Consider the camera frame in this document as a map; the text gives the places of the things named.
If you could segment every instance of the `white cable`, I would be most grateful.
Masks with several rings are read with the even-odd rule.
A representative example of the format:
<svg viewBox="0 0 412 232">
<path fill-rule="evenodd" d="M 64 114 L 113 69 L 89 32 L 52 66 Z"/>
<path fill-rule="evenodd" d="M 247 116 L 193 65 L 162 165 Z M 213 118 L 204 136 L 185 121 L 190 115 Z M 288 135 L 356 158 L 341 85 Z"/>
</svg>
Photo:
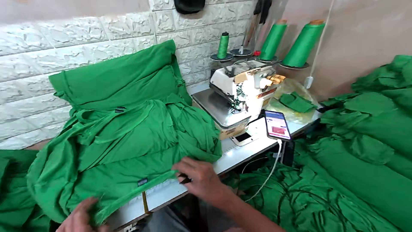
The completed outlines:
<svg viewBox="0 0 412 232">
<path fill-rule="evenodd" d="M 255 161 L 258 161 L 258 160 L 260 160 L 260 159 L 267 159 L 267 157 L 262 157 L 262 158 L 253 160 L 253 161 L 249 162 L 248 164 L 246 164 L 245 167 L 244 167 L 243 170 L 242 170 L 242 174 L 243 174 L 243 172 L 245 171 L 246 167 L 247 167 L 249 164 L 251 164 L 251 163 L 253 163 L 253 162 L 255 162 Z"/>
<path fill-rule="evenodd" d="M 279 150 L 278 150 L 278 156 L 276 156 L 275 164 L 273 165 L 272 171 L 270 171 L 269 176 L 267 177 L 267 179 L 265 180 L 265 182 L 263 182 L 262 186 L 260 186 L 259 190 L 255 193 L 255 195 L 253 195 L 251 198 L 247 199 L 245 202 L 248 202 L 248 201 L 250 201 L 253 197 L 257 196 L 257 194 L 262 190 L 262 188 L 265 186 L 265 184 L 267 183 L 267 181 L 268 181 L 268 180 L 270 179 L 270 177 L 272 176 L 273 171 L 275 171 L 275 167 L 276 167 L 276 164 L 278 163 L 278 159 L 279 159 L 279 156 L 280 156 L 280 154 L 281 154 L 281 149 L 282 149 L 282 140 L 278 139 L 277 141 L 278 141 L 278 144 L 279 144 Z"/>
<path fill-rule="evenodd" d="M 312 75 L 313 75 L 313 71 L 315 70 L 316 59 L 317 59 L 317 57 L 318 57 L 319 50 L 321 49 L 321 45 L 322 45 L 323 37 L 324 37 L 324 35 L 325 35 L 326 27 L 328 26 L 328 23 L 329 23 L 330 12 L 332 11 L 333 4 L 334 4 L 334 3 L 335 3 L 335 0 L 332 0 L 332 1 L 330 2 L 329 12 L 328 12 L 328 16 L 326 17 L 326 22 L 325 22 L 325 28 L 323 29 L 322 34 L 321 34 L 321 38 L 319 39 L 318 49 L 316 49 L 315 58 L 313 59 L 312 69 L 310 70 L 310 75 L 309 75 L 309 76 L 312 76 Z"/>
</svg>

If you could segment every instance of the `spool holder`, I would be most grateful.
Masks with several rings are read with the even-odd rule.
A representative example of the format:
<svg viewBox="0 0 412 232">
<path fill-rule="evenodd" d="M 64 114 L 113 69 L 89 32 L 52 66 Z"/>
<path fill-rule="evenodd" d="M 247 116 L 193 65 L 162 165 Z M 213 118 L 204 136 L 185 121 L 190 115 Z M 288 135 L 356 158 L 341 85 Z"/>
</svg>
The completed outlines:
<svg viewBox="0 0 412 232">
<path fill-rule="evenodd" d="M 214 60 L 214 61 L 220 61 L 220 62 L 222 62 L 222 61 L 229 61 L 229 60 L 233 59 L 233 55 L 232 55 L 232 54 L 229 54 L 229 53 L 226 53 L 226 57 L 225 57 L 225 58 L 219 59 L 219 58 L 218 58 L 218 55 L 217 55 L 217 54 L 214 54 L 214 55 L 212 55 L 212 56 L 210 57 L 210 59 L 212 59 L 212 60 Z"/>
<path fill-rule="evenodd" d="M 246 57 L 252 54 L 252 50 L 249 49 L 243 49 L 243 54 L 239 53 L 239 49 L 232 49 L 229 51 L 230 54 L 236 56 L 236 57 Z"/>
<path fill-rule="evenodd" d="M 258 61 L 259 62 L 262 62 L 262 63 L 272 63 L 273 61 L 276 61 L 276 60 L 278 60 L 278 57 L 277 56 L 273 56 L 273 59 L 269 59 L 269 60 L 267 60 L 267 59 L 261 59 L 261 58 L 257 58 L 258 59 Z"/>
<path fill-rule="evenodd" d="M 285 65 L 285 64 L 282 64 L 282 63 L 279 63 L 279 65 L 282 66 L 283 68 L 294 69 L 294 70 L 300 70 L 300 69 L 305 69 L 305 68 L 309 67 L 309 64 L 307 62 L 302 67 L 294 67 L 294 66 Z"/>
</svg>

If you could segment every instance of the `white wall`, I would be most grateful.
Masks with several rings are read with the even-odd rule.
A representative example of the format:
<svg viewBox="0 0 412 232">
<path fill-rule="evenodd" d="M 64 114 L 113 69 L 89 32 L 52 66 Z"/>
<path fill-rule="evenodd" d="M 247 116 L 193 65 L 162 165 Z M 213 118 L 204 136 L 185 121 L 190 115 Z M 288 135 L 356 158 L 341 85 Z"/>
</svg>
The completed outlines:
<svg viewBox="0 0 412 232">
<path fill-rule="evenodd" d="M 145 12 L 0 27 L 0 149 L 22 149 L 60 132 L 71 107 L 53 96 L 48 76 L 62 70 L 174 39 L 186 84 L 208 81 L 220 34 L 229 32 L 230 48 L 241 45 L 254 1 L 206 3 L 193 15 L 178 14 L 173 0 L 149 0 Z"/>
</svg>

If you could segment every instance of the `overlock sewing machine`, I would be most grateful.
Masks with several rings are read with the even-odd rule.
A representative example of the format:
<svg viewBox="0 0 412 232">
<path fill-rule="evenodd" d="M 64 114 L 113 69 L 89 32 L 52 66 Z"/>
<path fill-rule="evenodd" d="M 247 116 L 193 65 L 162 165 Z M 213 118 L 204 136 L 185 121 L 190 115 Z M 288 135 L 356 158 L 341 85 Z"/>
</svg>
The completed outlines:
<svg viewBox="0 0 412 232">
<path fill-rule="evenodd" d="M 216 70 L 207 90 L 192 95 L 193 105 L 205 110 L 220 129 L 220 139 L 245 131 L 285 79 L 273 64 L 237 61 Z"/>
</svg>

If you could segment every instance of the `dark clothing tag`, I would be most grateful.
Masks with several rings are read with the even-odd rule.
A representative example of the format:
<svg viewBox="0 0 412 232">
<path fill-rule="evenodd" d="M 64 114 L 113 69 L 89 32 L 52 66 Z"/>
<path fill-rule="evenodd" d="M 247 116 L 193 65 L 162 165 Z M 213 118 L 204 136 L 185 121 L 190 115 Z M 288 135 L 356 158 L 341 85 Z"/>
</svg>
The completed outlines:
<svg viewBox="0 0 412 232">
<path fill-rule="evenodd" d="M 141 186 L 144 185 L 145 183 L 147 183 L 147 178 L 141 179 L 137 182 L 137 186 Z"/>
</svg>

